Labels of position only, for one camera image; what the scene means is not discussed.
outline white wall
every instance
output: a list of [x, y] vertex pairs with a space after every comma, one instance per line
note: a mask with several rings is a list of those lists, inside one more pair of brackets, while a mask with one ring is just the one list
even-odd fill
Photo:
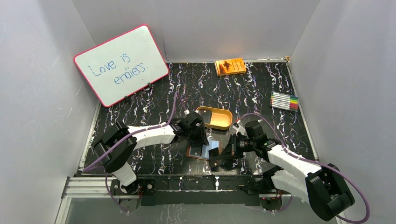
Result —
[[319, 0], [73, 0], [96, 44], [146, 23], [171, 61], [290, 56]]
[[366, 193], [371, 224], [396, 220], [395, 28], [396, 1], [321, 0], [290, 59], [319, 159]]
[[97, 99], [72, 57], [94, 46], [70, 0], [0, 0], [0, 223], [55, 221]]

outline black marble surface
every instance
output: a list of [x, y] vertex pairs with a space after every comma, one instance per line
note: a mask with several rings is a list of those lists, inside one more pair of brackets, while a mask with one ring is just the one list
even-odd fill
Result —
[[[233, 120], [252, 112], [262, 114], [283, 137], [288, 148], [313, 159], [313, 152], [299, 112], [274, 109], [269, 106], [272, 91], [294, 95], [286, 63], [245, 63], [247, 72], [242, 75], [218, 77], [213, 63], [171, 63], [169, 75], [153, 84], [152, 90], [139, 91], [130, 97], [130, 103], [120, 102], [110, 108], [101, 107], [92, 140], [100, 136], [116, 121], [129, 126], [155, 125], [170, 116], [173, 97], [178, 89], [187, 109], [210, 106], [227, 109]], [[183, 117], [177, 103], [176, 116]], [[248, 116], [246, 123], [258, 119]], [[271, 129], [262, 126], [268, 137], [274, 137]], [[207, 129], [209, 138], [220, 140], [225, 146], [231, 131]], [[88, 150], [85, 166], [96, 160], [92, 148]], [[128, 160], [138, 175], [260, 175], [272, 167], [254, 153], [223, 165], [213, 172], [209, 162], [186, 157], [186, 145], [155, 145], [135, 150]], [[100, 168], [91, 175], [103, 175]]]

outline purple cable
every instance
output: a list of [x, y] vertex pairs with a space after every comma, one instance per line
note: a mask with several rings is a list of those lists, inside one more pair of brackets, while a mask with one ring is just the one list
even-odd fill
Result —
[[107, 184], [107, 178], [108, 178], [108, 176], [109, 176], [109, 174], [106, 174], [106, 178], [105, 178], [105, 184], [106, 184], [106, 190], [107, 190], [107, 192], [109, 193], [109, 195], [110, 195], [110, 197], [112, 198], [112, 200], [118, 205], [118, 207], [119, 207], [123, 212], [129, 213], [129, 210], [126, 209], [126, 208], [124, 208], [122, 205], [120, 205], [120, 204], [118, 203], [117, 199], [115, 199], [114, 196], [112, 195], [112, 193], [110, 192], [109, 185]]
[[[170, 117], [168, 119], [168, 122], [166, 122], [166, 124], [164, 126], [169, 125], [170, 121], [173, 118], [173, 114], [175, 113], [176, 110], [176, 98], [177, 98], [177, 92], [173, 98], [173, 107], [172, 107], [172, 112], [170, 113]], [[162, 127], [161, 125], [157, 125], [157, 126], [153, 126], [148, 128], [148, 130], [152, 130], [152, 129], [156, 129], [156, 128], [160, 128]], [[104, 159], [107, 155], [109, 155], [118, 145], [120, 145], [123, 141], [125, 141], [126, 139], [128, 139], [129, 137], [131, 137], [134, 134], [140, 133], [140, 132], [144, 132], [146, 131], [146, 129], [140, 129], [137, 131], [134, 131], [132, 133], [129, 133], [127, 135], [125, 135], [122, 139], [120, 139], [119, 141], [117, 141], [109, 150], [107, 150], [105, 153], [103, 153], [103, 155], [101, 155], [97, 160], [95, 160], [93, 163], [89, 164], [87, 167], [85, 167], [83, 169], [83, 172], [87, 172], [91, 169], [93, 169], [92, 167], [95, 166], [97, 163], [99, 163], [102, 159]]]
[[[176, 92], [176, 94], [175, 94], [175, 96], [174, 96], [174, 98], [173, 98], [172, 112], [170, 113], [170, 118], [169, 118], [168, 122], [166, 123], [166, 126], [169, 125], [170, 120], [172, 120], [173, 115], [174, 115], [174, 113], [175, 113], [175, 110], [176, 110], [176, 97], [177, 97], [178, 95], [179, 95], [179, 94]], [[161, 126], [160, 126], [160, 125], [158, 125], [158, 126], [153, 126], [153, 127], [147, 128], [147, 129], [148, 129], [148, 130], [152, 130], [152, 129], [156, 129], [156, 128], [158, 128], [158, 127], [161, 127]], [[129, 138], [129, 137], [127, 137], [127, 136], [132, 136], [133, 134], [136, 134], [136, 133], [139, 133], [139, 132], [138, 132], [138, 131], [132, 132], [132, 133], [126, 135], [124, 138], [122, 138], [122, 139], [121, 139], [120, 141], [118, 141], [117, 143], [122, 142], [122, 141], [124, 141], [125, 139]], [[111, 147], [108, 151], [113, 151], [114, 148], [116, 148], [116, 147], [119, 145], [119, 144], [118, 144], [118, 145], [116, 145], [116, 144], [115, 144], [113, 147]], [[90, 171], [90, 170], [93, 170], [93, 169], [100, 168], [100, 167], [90, 167], [90, 166], [94, 166], [96, 163], [98, 163], [97, 160], [94, 161], [94, 162], [93, 162], [92, 164], [90, 164], [89, 166], [87, 166], [83, 171], [85, 171], [85, 170], [86, 170], [86, 171]], [[110, 197], [112, 198], [112, 200], [118, 205], [118, 207], [121, 209], [121, 211], [126, 212], [126, 213], [129, 213], [129, 210], [126, 209], [125, 207], [123, 207], [122, 205], [120, 205], [120, 204], [118, 203], [117, 199], [115, 199], [114, 196], [112, 195], [112, 193], [110, 192], [109, 186], [108, 186], [108, 184], [107, 184], [107, 178], [108, 178], [108, 176], [109, 176], [109, 174], [106, 174], [105, 184], [106, 184], [106, 190], [107, 190], [109, 196], [110, 196]]]
[[177, 97], [180, 99], [180, 104], [182, 105], [182, 107], [183, 107], [184, 111], [186, 111], [186, 110], [187, 110], [187, 108], [185, 107], [185, 105], [184, 105], [184, 102], [183, 102], [182, 98], [180, 97], [179, 93], [178, 93], [178, 92], [176, 92], [176, 95], [177, 95]]
[[290, 195], [290, 199], [289, 199], [289, 201], [287, 202], [287, 204], [285, 205], [285, 207], [283, 207], [283, 208], [277, 210], [276, 212], [280, 212], [280, 211], [286, 210], [286, 208], [290, 205], [291, 200], [293, 200], [293, 195]]
[[[256, 114], [256, 113], [247, 113], [247, 114], [244, 114], [240, 119], [242, 119], [242, 118], [244, 118], [245, 116], [248, 116], [248, 115], [256, 115], [256, 116], [258, 116], [259, 118], [263, 119], [263, 120], [268, 124], [268, 126], [272, 129], [272, 132], [274, 132], [275, 137], [276, 137], [279, 141], [281, 141], [283, 150], [284, 150], [285, 152], [287, 152], [287, 153], [289, 152], [288, 149], [287, 149], [286, 146], [285, 146], [285, 143], [284, 143], [283, 139], [279, 138], [279, 136], [276, 134], [275, 129], [274, 129], [274, 128], [272, 127], [272, 125], [267, 121], [267, 119], [265, 119], [262, 115]], [[299, 156], [296, 156], [296, 155], [293, 155], [293, 154], [288, 154], [288, 155], [290, 155], [291, 157], [293, 157], [293, 158], [295, 158], [295, 159], [299, 159], [299, 160], [301, 160], [301, 161], [304, 161], [304, 162], [309, 162], [309, 163], [313, 163], [313, 164], [316, 164], [316, 165], [325, 167], [325, 168], [327, 168], [327, 169], [329, 169], [329, 170], [331, 170], [331, 171], [337, 173], [338, 175], [342, 176], [346, 181], [348, 181], [348, 183], [350, 183], [350, 184], [352, 185], [353, 188], [356, 189], [356, 191], [359, 193], [359, 195], [360, 195], [361, 198], [363, 199], [364, 205], [366, 206], [366, 215], [365, 215], [365, 217], [364, 217], [362, 220], [358, 220], [358, 221], [349, 220], [349, 219], [346, 219], [346, 218], [341, 217], [341, 216], [339, 216], [339, 215], [337, 215], [337, 218], [339, 218], [339, 219], [341, 219], [341, 220], [343, 220], [343, 221], [345, 221], [345, 222], [349, 222], [349, 223], [353, 223], [353, 224], [365, 223], [365, 222], [368, 220], [368, 218], [370, 218], [370, 206], [369, 206], [369, 204], [368, 204], [368, 199], [366, 198], [366, 196], [364, 196], [362, 190], [360, 190], [360, 188], [358, 188], [358, 186], [356, 186], [355, 183], [353, 183], [348, 177], [346, 177], [345, 174], [343, 174], [342, 172], [340, 172], [340, 171], [334, 169], [333, 167], [330, 167], [330, 166], [328, 166], [328, 165], [326, 165], [326, 164], [324, 164], [324, 163], [317, 162], [317, 161], [313, 161], [313, 160], [308, 160], [308, 159], [306, 159], [306, 158], [299, 157]]]

